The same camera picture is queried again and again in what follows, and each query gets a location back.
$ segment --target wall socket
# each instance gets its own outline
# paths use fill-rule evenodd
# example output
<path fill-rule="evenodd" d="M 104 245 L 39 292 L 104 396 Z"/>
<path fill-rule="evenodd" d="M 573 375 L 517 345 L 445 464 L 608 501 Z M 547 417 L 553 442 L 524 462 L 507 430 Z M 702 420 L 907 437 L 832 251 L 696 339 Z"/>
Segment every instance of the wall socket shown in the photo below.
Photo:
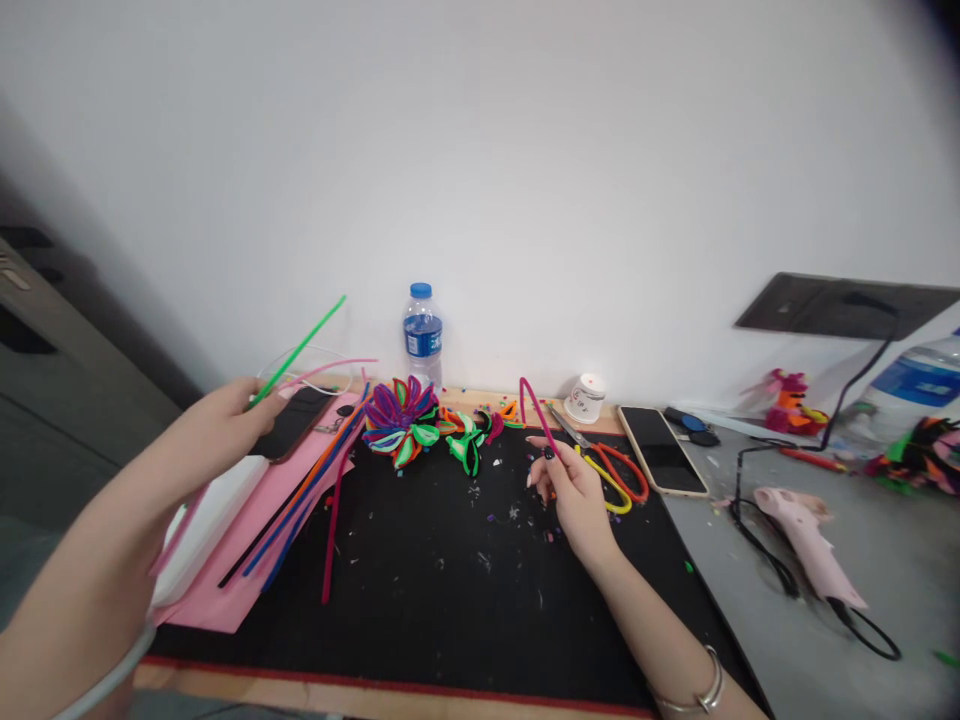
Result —
<path fill-rule="evenodd" d="M 737 320 L 737 327 L 776 332 L 882 340 L 891 317 L 879 310 L 846 305 L 852 292 L 892 305 L 900 311 L 895 340 L 903 340 L 960 300 L 960 288 L 848 280 L 777 273 Z"/>

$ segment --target scissor handle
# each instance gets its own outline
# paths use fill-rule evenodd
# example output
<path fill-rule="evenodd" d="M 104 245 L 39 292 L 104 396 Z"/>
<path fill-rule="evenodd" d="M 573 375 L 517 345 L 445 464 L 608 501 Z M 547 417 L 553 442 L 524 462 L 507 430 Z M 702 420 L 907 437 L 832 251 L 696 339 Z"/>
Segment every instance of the scissor handle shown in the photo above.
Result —
<path fill-rule="evenodd" d="M 630 496 L 630 499 L 636 503 L 640 503 L 641 505 L 645 503 L 647 498 L 650 497 L 650 486 L 647 484 L 646 475 L 644 475 L 643 471 L 636 466 L 633 460 L 628 458 L 619 450 L 616 450 L 609 445 L 604 445 L 603 443 L 594 443 L 593 449 L 597 451 L 597 455 L 599 455 L 600 459 L 603 460 L 603 464 L 606 466 L 607 472 L 613 476 L 613 479 L 616 480 L 617 484 L 623 488 L 627 495 Z M 623 481 L 623 478 L 620 477 L 620 474 L 613 467 L 613 463 L 610 462 L 610 458 L 607 457 L 607 453 L 610 453 L 613 455 L 613 457 L 617 458 L 617 460 L 620 460 L 622 463 L 624 463 L 628 468 L 630 468 L 633 474 L 636 475 L 637 481 L 640 483 L 639 495 L 633 492 L 633 490 L 631 490 Z"/>
<path fill-rule="evenodd" d="M 633 507 L 633 501 L 630 499 L 630 496 L 623 491 L 623 488 L 620 487 L 616 482 L 614 482 L 613 478 L 610 477 L 610 473 L 608 473 L 602 467 L 597 465 L 597 463 L 594 462 L 592 457 L 580 452 L 579 445 L 576 446 L 576 450 L 577 450 L 577 455 L 580 455 L 581 457 L 583 457 L 583 459 L 587 461 L 587 465 L 589 465 L 594 470 L 596 470 L 597 474 L 600 477 L 602 477 L 604 480 L 606 480 L 610 484 L 610 487 L 616 490 L 617 494 L 620 495 L 620 500 L 623 501 L 623 505 L 614 505 L 613 503 L 609 503 L 609 502 L 606 502 L 606 500 L 604 500 L 604 504 L 607 506 L 607 510 L 617 515 L 626 515 L 628 512 L 630 512 L 630 509 Z"/>

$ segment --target red marker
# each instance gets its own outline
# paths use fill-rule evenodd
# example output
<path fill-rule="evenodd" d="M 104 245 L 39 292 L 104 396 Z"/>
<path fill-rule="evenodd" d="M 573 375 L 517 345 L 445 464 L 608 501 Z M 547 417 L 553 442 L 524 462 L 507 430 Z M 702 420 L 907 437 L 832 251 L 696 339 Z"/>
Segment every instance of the red marker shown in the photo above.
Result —
<path fill-rule="evenodd" d="M 816 465 L 817 467 L 822 467 L 827 470 L 833 470 L 834 472 L 847 472 L 847 466 L 843 463 L 838 463 L 836 460 L 831 460 L 830 458 L 825 458 L 822 455 L 814 455 L 813 453 L 805 453 L 802 450 L 792 450 L 790 448 L 780 448 L 780 452 L 788 457 L 795 458 L 797 460 L 803 460 L 803 462 L 808 462 L 811 465 Z"/>

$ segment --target wooden table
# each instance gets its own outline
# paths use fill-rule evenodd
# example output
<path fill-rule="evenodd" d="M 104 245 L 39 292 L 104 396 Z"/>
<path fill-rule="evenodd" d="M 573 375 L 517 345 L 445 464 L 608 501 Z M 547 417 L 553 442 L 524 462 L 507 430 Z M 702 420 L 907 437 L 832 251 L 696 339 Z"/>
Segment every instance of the wooden table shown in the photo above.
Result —
<path fill-rule="evenodd" d="M 448 388 L 441 393 L 440 403 L 444 407 L 463 412 L 472 412 L 481 405 L 499 408 L 500 402 L 512 402 L 519 396 L 516 393 L 492 393 L 462 388 Z M 562 402 L 552 399 L 557 407 Z M 526 399 L 527 422 L 539 427 L 540 420 L 533 403 Z M 544 413 L 550 427 L 559 429 L 550 413 Z M 616 406 L 604 406 L 600 419 L 593 425 L 574 427 L 589 432 L 622 434 L 623 429 L 616 415 Z M 245 676 L 235 673 L 220 673 L 209 670 L 175 668 L 167 665 L 141 663 L 134 676 L 134 685 L 141 689 L 175 690 L 187 695 L 219 698 L 229 702 L 243 702 L 257 705 L 272 705 L 328 712 L 360 718 L 397 718 L 400 720 L 440 720 L 447 718 L 515 718 L 516 720 L 574 720 L 574 718 L 622 718 L 622 715 L 570 710 L 565 708 L 525 705 L 502 700 L 488 700 L 445 695 L 426 695 L 414 692 L 379 690 L 349 685 L 328 683 L 308 683 L 295 680 L 281 680 L 257 676 Z M 439 692 L 449 691 L 438 688 Z"/>

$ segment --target hand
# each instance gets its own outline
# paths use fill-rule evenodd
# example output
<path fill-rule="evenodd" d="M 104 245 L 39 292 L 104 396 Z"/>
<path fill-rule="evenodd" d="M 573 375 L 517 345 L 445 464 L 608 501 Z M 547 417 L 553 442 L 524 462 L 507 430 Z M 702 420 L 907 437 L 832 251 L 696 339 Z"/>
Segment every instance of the hand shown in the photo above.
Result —
<path fill-rule="evenodd" d="M 247 410 L 250 396 L 263 385 L 238 378 L 198 400 L 144 450 L 131 465 L 170 483 L 186 497 L 236 465 L 257 438 L 273 429 L 273 420 L 299 389 L 273 392 Z"/>
<path fill-rule="evenodd" d="M 537 486 L 544 507 L 551 488 L 557 493 L 557 517 L 580 562 L 592 572 L 616 557 L 620 548 L 610 529 L 597 471 L 566 443 L 557 443 L 557 458 L 545 437 L 528 437 L 527 442 L 544 449 L 544 457 L 530 468 L 527 487 Z"/>

